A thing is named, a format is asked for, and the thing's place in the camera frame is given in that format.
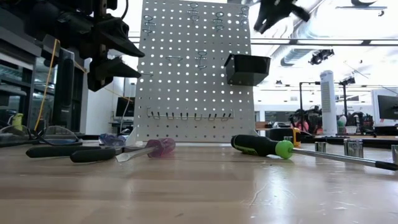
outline black bin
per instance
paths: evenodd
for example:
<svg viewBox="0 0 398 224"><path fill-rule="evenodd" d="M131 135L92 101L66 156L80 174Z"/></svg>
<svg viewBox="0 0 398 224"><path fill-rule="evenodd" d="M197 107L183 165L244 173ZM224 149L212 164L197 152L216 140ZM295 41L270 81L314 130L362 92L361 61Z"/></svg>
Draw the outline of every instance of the black bin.
<svg viewBox="0 0 398 224"><path fill-rule="evenodd" d="M269 74L271 58L230 54L224 67L230 85L256 86Z"/></svg>

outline white pillar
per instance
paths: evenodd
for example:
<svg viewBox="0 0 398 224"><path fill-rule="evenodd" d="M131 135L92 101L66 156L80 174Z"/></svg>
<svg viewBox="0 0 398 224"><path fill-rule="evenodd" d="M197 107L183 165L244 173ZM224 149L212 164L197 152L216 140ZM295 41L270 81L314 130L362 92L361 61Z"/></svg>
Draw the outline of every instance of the white pillar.
<svg viewBox="0 0 398 224"><path fill-rule="evenodd" d="M330 70L321 72L320 78L323 135L335 136L337 134L337 118L333 72Z"/></svg>

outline screwdriver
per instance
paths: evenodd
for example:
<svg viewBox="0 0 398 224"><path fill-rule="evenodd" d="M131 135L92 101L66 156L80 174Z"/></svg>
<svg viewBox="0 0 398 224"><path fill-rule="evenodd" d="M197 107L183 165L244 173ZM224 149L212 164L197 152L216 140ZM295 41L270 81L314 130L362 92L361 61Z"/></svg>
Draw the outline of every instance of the screwdriver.
<svg viewBox="0 0 398 224"><path fill-rule="evenodd" d="M301 154L305 156L321 157L324 159L331 159L340 162L350 162L353 164L359 164L363 166L370 166L386 170L398 170L398 165L390 162L373 161L370 159L361 159L351 156L340 156L334 154L327 154L322 152L314 152L303 149L295 149L293 143L290 141L273 141L268 137L252 136L239 134L233 136L231 139L231 145L235 149L255 156L268 156L276 155L283 159L289 159L293 156L293 153Z"/></svg>

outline fluorescent light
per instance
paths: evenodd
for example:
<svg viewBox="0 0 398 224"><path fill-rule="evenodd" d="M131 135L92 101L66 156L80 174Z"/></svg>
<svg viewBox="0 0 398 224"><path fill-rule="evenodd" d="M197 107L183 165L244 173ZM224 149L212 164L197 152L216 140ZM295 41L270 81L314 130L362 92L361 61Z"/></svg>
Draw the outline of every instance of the fluorescent light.
<svg viewBox="0 0 398 224"><path fill-rule="evenodd" d="M280 39L252 39L251 43L252 44L275 44L275 45L279 45L279 44L288 44L290 42L290 40L280 40Z"/></svg>
<svg viewBox="0 0 398 224"><path fill-rule="evenodd" d="M362 40L298 40L298 44L311 44L311 45L360 45Z"/></svg>
<svg viewBox="0 0 398 224"><path fill-rule="evenodd" d="M380 45L398 44L398 40L372 40L371 44L380 44Z"/></svg>

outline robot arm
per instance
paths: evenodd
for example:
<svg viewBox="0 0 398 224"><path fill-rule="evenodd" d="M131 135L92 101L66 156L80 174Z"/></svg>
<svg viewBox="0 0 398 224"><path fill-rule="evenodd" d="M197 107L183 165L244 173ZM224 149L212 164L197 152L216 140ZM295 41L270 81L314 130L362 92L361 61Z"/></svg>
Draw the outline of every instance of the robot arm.
<svg viewBox="0 0 398 224"><path fill-rule="evenodd" d="M117 8L117 0L8 0L1 1L1 6L24 20L26 34L38 40L51 35L60 41L61 47L74 47L81 58L92 58L90 90L101 89L113 77L141 76L121 58L108 59L109 49L133 57L145 56L128 39L129 26L121 18L106 13L107 9Z"/></svg>

